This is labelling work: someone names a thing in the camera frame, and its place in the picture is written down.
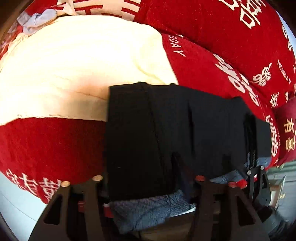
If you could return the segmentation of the cream white blanket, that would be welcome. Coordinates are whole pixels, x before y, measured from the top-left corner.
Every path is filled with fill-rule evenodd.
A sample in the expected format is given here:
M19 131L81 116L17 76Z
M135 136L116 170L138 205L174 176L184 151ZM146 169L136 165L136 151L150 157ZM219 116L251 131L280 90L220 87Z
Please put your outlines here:
M109 87L177 83L161 34L113 16L64 16L19 34L1 59L1 125L19 118L105 121Z

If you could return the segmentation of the dark red cushion gold characters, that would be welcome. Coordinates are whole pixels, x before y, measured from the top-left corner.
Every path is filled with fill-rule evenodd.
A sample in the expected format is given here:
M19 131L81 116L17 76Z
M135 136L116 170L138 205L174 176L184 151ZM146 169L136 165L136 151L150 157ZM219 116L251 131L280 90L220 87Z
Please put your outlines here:
M275 114L278 124L280 152L277 166L295 160L296 102L295 97L281 106Z

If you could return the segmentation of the red wedding blanket with characters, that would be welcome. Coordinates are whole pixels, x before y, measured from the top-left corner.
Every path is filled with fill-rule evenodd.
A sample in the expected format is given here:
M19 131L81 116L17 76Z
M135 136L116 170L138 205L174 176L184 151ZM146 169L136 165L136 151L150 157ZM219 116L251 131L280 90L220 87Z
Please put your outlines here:
M156 29L175 85L243 99L270 126L268 167L278 161L275 111L295 87L295 55L267 1L33 1L25 12L46 9L56 10L56 19L113 16ZM1 59L19 34L23 27L16 22L2 43ZM1 173L48 203L63 181L83 183L107 173L106 125L107 119L69 118L19 118L1 125Z

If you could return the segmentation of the pile of grey pink clothes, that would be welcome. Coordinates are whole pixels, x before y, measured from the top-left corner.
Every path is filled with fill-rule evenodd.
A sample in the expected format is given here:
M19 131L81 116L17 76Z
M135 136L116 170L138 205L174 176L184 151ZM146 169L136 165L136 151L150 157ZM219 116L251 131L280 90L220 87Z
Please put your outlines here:
M23 33L30 36L50 24L56 18L56 10L46 9L43 13L35 13L32 16L24 11L19 15L16 21L23 27Z

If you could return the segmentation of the black pants with patterned waistband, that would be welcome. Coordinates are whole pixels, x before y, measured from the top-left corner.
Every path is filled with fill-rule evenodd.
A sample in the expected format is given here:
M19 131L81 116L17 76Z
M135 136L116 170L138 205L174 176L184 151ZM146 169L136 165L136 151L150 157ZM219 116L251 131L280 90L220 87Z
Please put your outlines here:
M190 210L198 175L225 184L271 163L270 126L240 97L143 82L109 93L107 189L122 234Z

